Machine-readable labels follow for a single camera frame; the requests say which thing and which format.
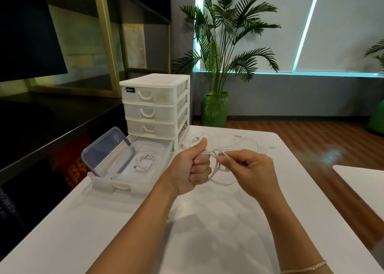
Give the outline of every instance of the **black desk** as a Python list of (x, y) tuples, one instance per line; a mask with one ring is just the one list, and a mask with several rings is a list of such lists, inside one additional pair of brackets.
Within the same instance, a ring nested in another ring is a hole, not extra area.
[(0, 98), (0, 185), (111, 116), (124, 119), (121, 99), (34, 92)]

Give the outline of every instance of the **left hand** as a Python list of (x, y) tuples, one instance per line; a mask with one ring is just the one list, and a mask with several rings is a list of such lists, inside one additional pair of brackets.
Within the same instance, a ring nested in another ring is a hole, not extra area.
[(202, 138), (197, 145), (178, 153), (165, 170), (159, 181), (170, 182), (178, 194), (188, 193), (198, 184), (208, 181), (212, 169), (209, 155), (197, 156), (207, 147), (207, 139)]

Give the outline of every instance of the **label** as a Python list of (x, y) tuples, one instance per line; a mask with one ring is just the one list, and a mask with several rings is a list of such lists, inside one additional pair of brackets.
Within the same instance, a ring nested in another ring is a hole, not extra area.
[(126, 90), (126, 92), (135, 93), (135, 88), (133, 87), (125, 87), (124, 90)]

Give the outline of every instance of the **bracelet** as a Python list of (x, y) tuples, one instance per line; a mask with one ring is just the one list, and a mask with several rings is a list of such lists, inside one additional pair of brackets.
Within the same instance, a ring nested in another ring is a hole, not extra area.
[(319, 264), (316, 264), (314, 266), (311, 266), (311, 267), (306, 267), (304, 269), (301, 269), (301, 270), (284, 270), (284, 271), (280, 271), (280, 274), (288, 274), (288, 273), (303, 273), (303, 272), (308, 272), (308, 271), (313, 271), (313, 270), (316, 270), (317, 268), (320, 268), (324, 265), (327, 264), (327, 261), (324, 260), (323, 262), (320, 262)]

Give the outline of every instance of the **green pot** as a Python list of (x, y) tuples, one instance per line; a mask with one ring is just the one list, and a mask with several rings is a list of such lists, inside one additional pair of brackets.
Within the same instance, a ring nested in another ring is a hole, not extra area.
[(376, 107), (375, 113), (369, 120), (368, 127), (371, 131), (384, 135), (384, 100)]
[(219, 113), (218, 116), (209, 118), (205, 114), (205, 104), (207, 102), (209, 96), (207, 94), (204, 95), (203, 101), (201, 102), (201, 124), (203, 126), (213, 126), (213, 127), (225, 127), (225, 122), (227, 121), (228, 115), (228, 101), (226, 102), (223, 110)]

